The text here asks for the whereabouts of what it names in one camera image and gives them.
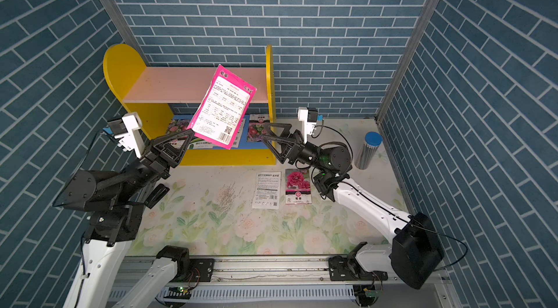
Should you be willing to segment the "colourful flower seed bag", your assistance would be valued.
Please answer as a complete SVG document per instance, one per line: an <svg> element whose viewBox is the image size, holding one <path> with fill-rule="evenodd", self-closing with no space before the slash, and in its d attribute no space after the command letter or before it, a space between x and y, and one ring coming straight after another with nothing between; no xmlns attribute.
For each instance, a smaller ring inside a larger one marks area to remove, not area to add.
<svg viewBox="0 0 558 308"><path fill-rule="evenodd" d="M270 116L265 114L250 114L248 121L247 142L261 142L263 136L268 135L264 125L270 123Z"/></svg>

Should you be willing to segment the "red peony seed bag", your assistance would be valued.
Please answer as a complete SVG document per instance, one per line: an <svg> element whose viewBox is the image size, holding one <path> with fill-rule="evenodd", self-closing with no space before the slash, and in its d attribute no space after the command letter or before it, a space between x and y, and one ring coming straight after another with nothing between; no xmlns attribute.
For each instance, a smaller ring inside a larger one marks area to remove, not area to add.
<svg viewBox="0 0 558 308"><path fill-rule="evenodd" d="M309 205L312 203L310 172L307 168L286 169L286 205Z"/></svg>

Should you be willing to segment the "white text gourd seed bag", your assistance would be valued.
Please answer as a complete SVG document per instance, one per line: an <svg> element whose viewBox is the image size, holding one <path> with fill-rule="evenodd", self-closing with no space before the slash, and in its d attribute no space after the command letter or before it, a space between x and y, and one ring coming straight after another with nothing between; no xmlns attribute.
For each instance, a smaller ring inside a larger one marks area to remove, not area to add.
<svg viewBox="0 0 558 308"><path fill-rule="evenodd" d="M253 209L279 209L281 172L266 171L257 174L256 189L252 200Z"/></svg>

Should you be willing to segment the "pink-bordered seed bag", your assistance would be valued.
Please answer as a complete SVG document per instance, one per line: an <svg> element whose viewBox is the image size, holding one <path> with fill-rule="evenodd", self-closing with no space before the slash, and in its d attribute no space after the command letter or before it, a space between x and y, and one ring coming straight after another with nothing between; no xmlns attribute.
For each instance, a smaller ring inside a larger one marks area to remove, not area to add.
<svg viewBox="0 0 558 308"><path fill-rule="evenodd" d="M188 128L194 137L231 149L257 88L219 65Z"/></svg>

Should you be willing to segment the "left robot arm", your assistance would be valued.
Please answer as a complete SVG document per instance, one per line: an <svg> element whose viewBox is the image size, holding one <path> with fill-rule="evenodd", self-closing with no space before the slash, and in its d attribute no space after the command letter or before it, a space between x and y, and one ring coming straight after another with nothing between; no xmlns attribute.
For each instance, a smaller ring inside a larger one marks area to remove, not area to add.
<svg viewBox="0 0 558 308"><path fill-rule="evenodd" d="M71 177L53 205L90 213L91 218L65 307L106 306L144 210L167 195L169 188L161 180L180 165L194 136L193 129L160 136L121 172L78 170Z"/></svg>

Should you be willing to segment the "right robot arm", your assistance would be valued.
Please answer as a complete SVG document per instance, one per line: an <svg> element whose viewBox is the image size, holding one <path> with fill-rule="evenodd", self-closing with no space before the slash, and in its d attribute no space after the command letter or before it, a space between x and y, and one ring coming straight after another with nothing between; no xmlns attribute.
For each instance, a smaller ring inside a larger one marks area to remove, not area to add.
<svg viewBox="0 0 558 308"><path fill-rule="evenodd" d="M301 162L314 169L311 181L318 193L374 226L391 246L395 274L420 289L444 258L438 232L423 213L411 215L363 189L349 175L353 151L346 139L314 145L287 123L265 123L262 140L281 163Z"/></svg>

